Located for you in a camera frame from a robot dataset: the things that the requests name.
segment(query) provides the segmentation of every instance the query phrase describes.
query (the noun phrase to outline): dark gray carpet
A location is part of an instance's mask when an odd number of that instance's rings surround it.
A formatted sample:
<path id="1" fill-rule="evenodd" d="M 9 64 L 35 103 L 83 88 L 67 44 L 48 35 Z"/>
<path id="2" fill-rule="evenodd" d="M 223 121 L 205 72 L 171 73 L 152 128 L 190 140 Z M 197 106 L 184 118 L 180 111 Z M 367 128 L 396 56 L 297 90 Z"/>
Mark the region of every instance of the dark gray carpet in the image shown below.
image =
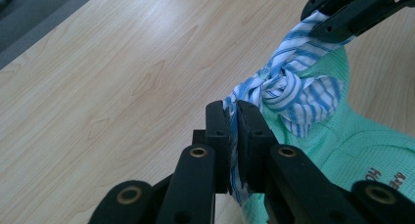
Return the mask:
<path id="1" fill-rule="evenodd" d="M 0 0 L 0 69 L 89 0 Z"/>

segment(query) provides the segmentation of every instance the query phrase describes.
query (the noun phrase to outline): wood grain surface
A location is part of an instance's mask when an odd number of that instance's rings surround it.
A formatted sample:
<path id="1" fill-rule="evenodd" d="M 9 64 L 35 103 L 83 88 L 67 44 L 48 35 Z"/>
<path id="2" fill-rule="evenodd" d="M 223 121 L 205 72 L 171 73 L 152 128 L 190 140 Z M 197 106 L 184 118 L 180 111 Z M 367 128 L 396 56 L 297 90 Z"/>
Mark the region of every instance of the wood grain surface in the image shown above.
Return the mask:
<path id="1" fill-rule="evenodd" d="M 91 0 L 0 71 L 0 223 L 86 223 L 169 175 L 205 105 L 261 68 L 307 0 Z M 415 11 L 347 46 L 348 100 L 415 137 Z M 218 196 L 216 223 L 242 223 Z"/>

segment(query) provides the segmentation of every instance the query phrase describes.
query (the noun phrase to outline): teal cloth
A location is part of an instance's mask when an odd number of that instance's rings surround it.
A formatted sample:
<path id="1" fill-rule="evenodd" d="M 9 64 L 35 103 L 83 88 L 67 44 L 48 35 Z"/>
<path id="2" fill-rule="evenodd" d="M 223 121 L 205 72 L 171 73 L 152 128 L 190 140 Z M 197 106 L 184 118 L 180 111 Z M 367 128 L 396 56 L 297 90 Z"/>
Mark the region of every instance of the teal cloth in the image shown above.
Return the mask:
<path id="1" fill-rule="evenodd" d="M 330 118 L 315 123 L 306 138 L 294 136 L 265 105 L 262 114 L 281 144 L 302 149 L 329 180 L 350 190 L 360 180 L 388 184 L 415 202 L 415 139 L 354 112 L 346 101 L 348 62 L 344 48 L 321 58 L 299 77 L 327 74 L 345 82 L 340 104 Z M 264 194 L 243 206 L 246 223 L 266 223 Z"/>

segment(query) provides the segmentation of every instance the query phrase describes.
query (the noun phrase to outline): light wood tabletop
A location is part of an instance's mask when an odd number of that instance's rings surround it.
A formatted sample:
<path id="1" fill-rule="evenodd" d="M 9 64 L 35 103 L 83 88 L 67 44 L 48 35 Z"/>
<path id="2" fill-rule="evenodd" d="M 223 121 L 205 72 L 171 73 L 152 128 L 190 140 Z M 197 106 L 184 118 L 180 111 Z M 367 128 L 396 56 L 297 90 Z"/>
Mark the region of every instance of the light wood tabletop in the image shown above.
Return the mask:
<path id="1" fill-rule="evenodd" d="M 0 223 L 85 223 L 171 174 L 205 106 L 266 64 L 307 0 L 91 0 L 0 71 Z M 347 45 L 348 100 L 415 137 L 415 9 Z M 217 196 L 216 223 L 242 223 Z"/>

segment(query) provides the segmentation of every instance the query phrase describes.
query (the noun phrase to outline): striped cloth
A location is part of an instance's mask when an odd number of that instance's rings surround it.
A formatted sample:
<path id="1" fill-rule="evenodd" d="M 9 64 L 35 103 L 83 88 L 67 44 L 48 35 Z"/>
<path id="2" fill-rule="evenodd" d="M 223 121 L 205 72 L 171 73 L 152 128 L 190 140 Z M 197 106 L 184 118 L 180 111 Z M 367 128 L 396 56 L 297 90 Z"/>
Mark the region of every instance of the striped cloth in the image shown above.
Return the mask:
<path id="1" fill-rule="evenodd" d="M 339 104 L 343 88 L 339 79 L 327 75 L 303 79 L 297 76 L 297 73 L 308 69 L 321 57 L 346 45 L 353 38 L 331 44 L 309 37 L 309 32 L 327 18 L 316 11 L 296 25 L 266 66 L 236 86 L 223 101 L 223 108 L 230 113 L 232 196 L 239 204 L 247 201 L 250 194 L 239 178 L 236 101 L 248 101 L 260 110 L 262 104 L 266 104 L 281 116 L 287 129 L 299 137 L 306 137 L 311 124 L 326 119 Z"/>

